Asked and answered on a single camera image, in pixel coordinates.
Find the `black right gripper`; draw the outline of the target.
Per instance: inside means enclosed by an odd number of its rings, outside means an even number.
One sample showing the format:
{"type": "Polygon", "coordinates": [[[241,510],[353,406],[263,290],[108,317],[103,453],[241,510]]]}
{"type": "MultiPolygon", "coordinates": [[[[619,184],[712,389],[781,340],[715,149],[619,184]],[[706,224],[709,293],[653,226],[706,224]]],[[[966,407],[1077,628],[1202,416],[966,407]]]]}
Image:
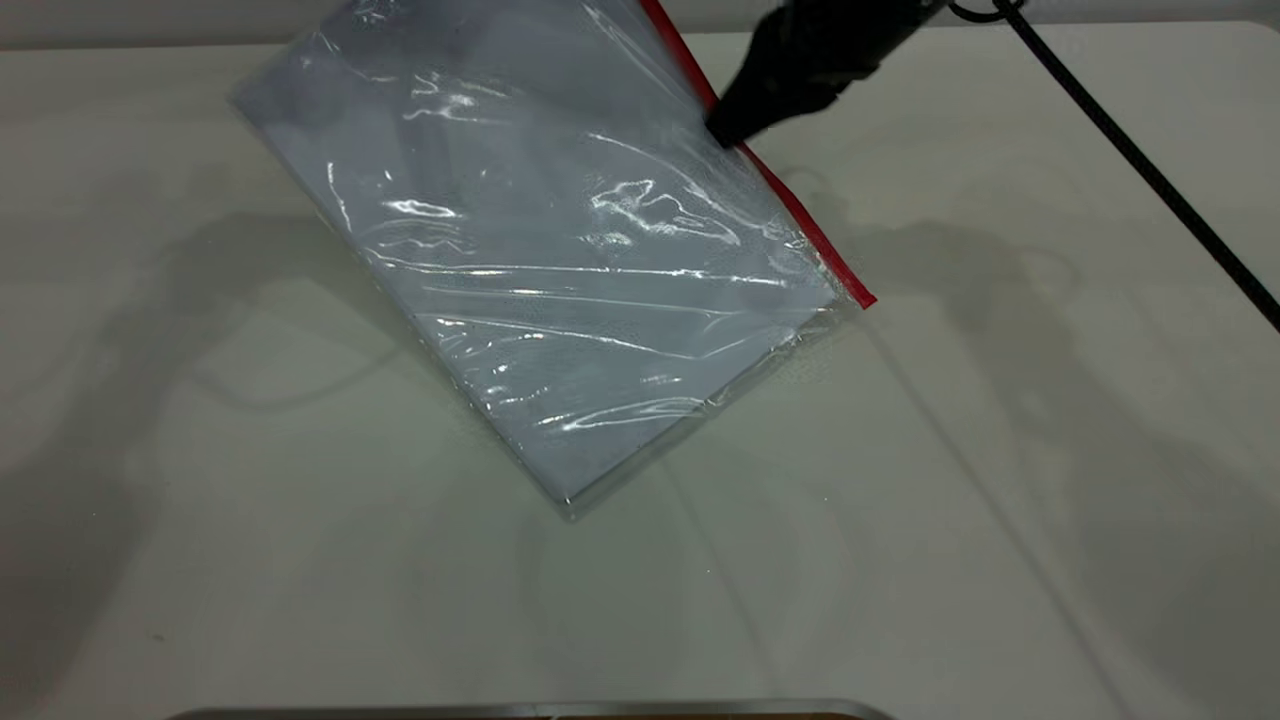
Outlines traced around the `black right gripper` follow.
{"type": "Polygon", "coordinates": [[[786,1],[756,26],[748,59],[705,114],[723,149],[832,106],[873,76],[946,1],[786,1]]]}

